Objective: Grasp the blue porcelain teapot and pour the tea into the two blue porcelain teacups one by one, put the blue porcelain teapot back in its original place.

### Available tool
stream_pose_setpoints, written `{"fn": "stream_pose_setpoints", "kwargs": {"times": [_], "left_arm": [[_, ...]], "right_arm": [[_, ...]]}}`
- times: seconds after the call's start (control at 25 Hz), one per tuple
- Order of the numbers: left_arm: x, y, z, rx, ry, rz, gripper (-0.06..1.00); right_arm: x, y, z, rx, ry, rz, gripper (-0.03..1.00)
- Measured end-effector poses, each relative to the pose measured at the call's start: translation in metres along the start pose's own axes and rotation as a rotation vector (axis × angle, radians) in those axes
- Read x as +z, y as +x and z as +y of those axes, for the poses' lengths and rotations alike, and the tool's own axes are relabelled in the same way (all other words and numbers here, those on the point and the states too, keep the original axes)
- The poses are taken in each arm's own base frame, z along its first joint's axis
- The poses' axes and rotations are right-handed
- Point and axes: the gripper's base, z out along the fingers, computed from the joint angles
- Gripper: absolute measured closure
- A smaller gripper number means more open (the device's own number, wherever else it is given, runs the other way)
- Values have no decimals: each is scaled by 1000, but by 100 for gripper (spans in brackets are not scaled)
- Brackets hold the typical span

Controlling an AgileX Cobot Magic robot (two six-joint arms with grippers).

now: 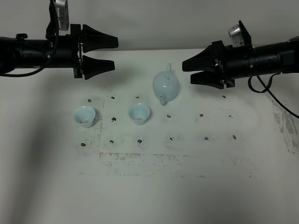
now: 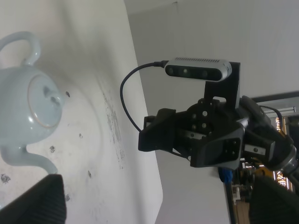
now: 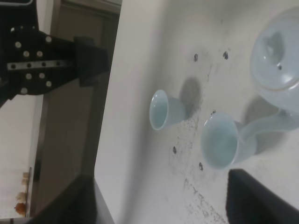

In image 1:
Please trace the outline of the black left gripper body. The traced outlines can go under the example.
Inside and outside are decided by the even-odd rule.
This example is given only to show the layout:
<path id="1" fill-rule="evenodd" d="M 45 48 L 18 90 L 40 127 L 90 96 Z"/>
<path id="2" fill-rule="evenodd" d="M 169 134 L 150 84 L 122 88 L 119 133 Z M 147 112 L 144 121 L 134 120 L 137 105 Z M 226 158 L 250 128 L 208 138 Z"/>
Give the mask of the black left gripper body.
<path id="1" fill-rule="evenodd" d="M 60 35 L 56 52 L 47 68 L 73 68 L 74 77 L 82 78 L 81 25 L 71 24 L 71 33 Z"/>

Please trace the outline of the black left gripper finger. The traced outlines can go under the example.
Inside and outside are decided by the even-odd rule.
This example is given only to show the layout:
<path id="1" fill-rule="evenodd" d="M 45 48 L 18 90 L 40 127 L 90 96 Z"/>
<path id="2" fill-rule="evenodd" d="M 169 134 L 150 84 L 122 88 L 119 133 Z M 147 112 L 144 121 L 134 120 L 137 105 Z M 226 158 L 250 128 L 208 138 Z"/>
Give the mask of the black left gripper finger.
<path id="1" fill-rule="evenodd" d="M 82 57 L 82 65 L 85 80 L 115 70 L 114 61 L 94 59 L 85 55 Z"/>
<path id="2" fill-rule="evenodd" d="M 83 52 L 98 49 L 114 49 L 118 47 L 118 38 L 101 33 L 88 25 L 83 24 L 82 28 Z"/>

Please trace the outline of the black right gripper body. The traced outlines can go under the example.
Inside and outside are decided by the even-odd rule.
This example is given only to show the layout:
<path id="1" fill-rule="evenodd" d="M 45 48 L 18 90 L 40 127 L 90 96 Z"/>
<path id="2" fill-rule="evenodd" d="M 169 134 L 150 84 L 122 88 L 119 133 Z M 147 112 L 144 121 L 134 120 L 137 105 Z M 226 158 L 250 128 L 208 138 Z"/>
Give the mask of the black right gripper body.
<path id="1" fill-rule="evenodd" d="M 222 41 L 213 42 L 210 45 L 210 55 L 214 65 L 209 86 L 230 88 L 235 86 L 235 79 L 254 76 L 253 53 L 252 44 L 232 47 L 224 46 Z"/>

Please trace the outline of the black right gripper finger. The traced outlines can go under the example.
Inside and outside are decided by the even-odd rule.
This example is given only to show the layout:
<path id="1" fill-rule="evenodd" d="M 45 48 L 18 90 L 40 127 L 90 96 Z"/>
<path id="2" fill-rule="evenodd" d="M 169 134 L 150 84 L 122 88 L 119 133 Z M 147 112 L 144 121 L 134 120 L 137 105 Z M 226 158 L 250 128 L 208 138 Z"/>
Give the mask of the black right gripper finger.
<path id="1" fill-rule="evenodd" d="M 214 71 L 215 60 L 212 45 L 182 62 L 183 71 Z"/>
<path id="2" fill-rule="evenodd" d="M 217 89 L 224 89 L 224 84 L 221 82 L 222 74 L 220 72 L 202 71 L 191 74 L 190 82 L 196 85 L 205 85 Z"/>

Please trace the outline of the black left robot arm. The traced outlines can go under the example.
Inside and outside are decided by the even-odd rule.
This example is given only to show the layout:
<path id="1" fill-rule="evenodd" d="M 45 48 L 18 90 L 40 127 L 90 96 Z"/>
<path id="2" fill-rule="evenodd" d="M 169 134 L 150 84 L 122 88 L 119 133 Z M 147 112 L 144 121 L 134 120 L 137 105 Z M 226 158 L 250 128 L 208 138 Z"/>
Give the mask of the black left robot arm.
<path id="1" fill-rule="evenodd" d="M 0 73 L 14 69 L 72 68 L 75 78 L 86 80 L 95 75 L 113 71 L 114 62 L 99 60 L 85 53 L 98 49 L 114 49 L 118 38 L 101 33 L 88 25 L 71 24 L 71 32 L 55 37 L 48 34 L 45 40 L 29 40 L 26 34 L 0 39 Z"/>

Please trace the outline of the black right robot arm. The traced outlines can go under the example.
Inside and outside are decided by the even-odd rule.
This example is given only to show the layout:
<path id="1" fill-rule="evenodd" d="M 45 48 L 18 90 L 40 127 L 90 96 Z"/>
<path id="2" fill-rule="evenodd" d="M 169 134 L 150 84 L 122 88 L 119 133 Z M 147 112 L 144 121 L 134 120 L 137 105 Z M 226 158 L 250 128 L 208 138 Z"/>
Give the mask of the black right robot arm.
<path id="1" fill-rule="evenodd" d="M 213 42 L 196 56 L 183 61 L 182 70 L 191 72 L 191 83 L 218 89 L 235 86 L 239 78 L 299 71 L 297 40 L 252 47 L 225 46 Z"/>

